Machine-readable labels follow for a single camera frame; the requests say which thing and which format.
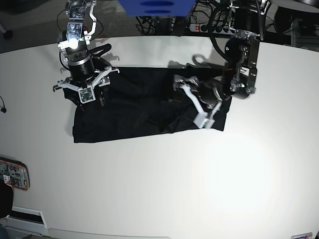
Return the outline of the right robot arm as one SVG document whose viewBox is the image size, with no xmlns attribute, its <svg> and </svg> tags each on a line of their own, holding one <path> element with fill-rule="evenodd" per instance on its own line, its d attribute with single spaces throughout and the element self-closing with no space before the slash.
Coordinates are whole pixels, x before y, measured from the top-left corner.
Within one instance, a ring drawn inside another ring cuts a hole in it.
<svg viewBox="0 0 319 239">
<path fill-rule="evenodd" d="M 70 76 L 53 86 L 62 89 L 65 98 L 85 110 L 87 104 L 105 105 L 105 93 L 110 85 L 112 67 L 102 59 L 111 50 L 110 44 L 88 49 L 96 31 L 97 19 L 93 14 L 96 1 L 69 0 L 65 13 L 66 30 L 58 37 L 59 60 Z"/>
</svg>

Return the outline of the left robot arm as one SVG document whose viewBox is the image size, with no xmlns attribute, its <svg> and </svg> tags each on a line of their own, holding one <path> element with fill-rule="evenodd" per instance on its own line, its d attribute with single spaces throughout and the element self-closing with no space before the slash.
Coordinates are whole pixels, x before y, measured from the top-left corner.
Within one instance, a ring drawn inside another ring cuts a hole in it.
<svg viewBox="0 0 319 239">
<path fill-rule="evenodd" d="M 246 99 L 256 92 L 258 52 L 270 5 L 268 0 L 222 0 L 211 9 L 207 33 L 226 62 L 221 76 L 200 84 L 198 93 L 203 103 L 215 106 L 232 97 Z M 222 26 L 232 33 L 223 50 L 214 33 L 219 27 L 218 14 L 224 16 Z"/>
</svg>

